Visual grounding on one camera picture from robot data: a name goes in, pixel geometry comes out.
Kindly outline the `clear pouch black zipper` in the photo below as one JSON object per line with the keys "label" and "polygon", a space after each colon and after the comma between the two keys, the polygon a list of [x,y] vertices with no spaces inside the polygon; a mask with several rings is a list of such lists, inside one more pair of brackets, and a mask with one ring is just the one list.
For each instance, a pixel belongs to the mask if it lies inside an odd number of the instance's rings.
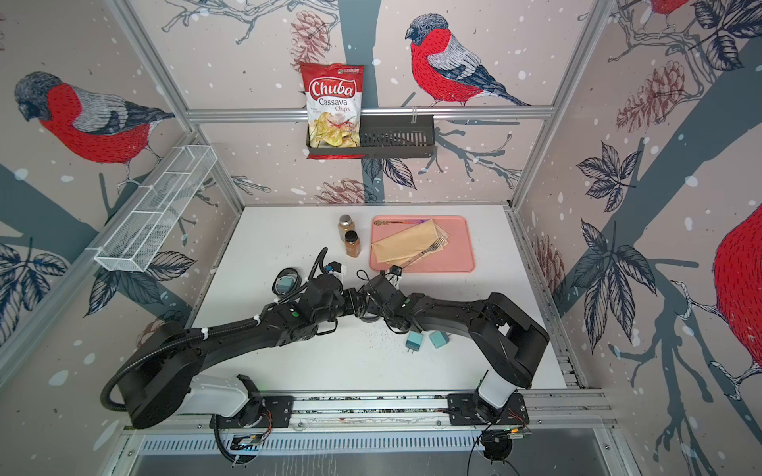
{"label": "clear pouch black zipper", "polygon": [[271,291],[276,297],[284,298],[299,289],[300,285],[302,278],[299,271],[295,268],[284,268],[274,280]]}

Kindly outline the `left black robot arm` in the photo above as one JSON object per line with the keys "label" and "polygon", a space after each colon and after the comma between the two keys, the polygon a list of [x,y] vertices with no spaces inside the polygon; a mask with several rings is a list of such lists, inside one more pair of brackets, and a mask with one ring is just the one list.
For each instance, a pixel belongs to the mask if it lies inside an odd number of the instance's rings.
{"label": "left black robot arm", "polygon": [[150,428],[174,416],[192,394],[192,380],[222,362],[261,349],[276,348],[319,336],[324,322],[364,309],[362,295],[321,274],[259,315],[232,323],[184,329],[171,325],[154,334],[106,382],[103,408],[129,414],[134,428]]}

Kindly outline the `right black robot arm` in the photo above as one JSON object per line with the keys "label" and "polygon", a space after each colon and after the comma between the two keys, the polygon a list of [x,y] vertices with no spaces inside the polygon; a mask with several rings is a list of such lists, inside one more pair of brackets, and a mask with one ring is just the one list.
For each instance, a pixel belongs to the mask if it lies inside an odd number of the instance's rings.
{"label": "right black robot arm", "polygon": [[404,332],[469,337],[505,381],[524,389],[533,380],[550,343],[546,329],[501,293],[477,301],[448,301],[412,293],[406,296],[387,277],[364,284],[358,295],[365,311]]}

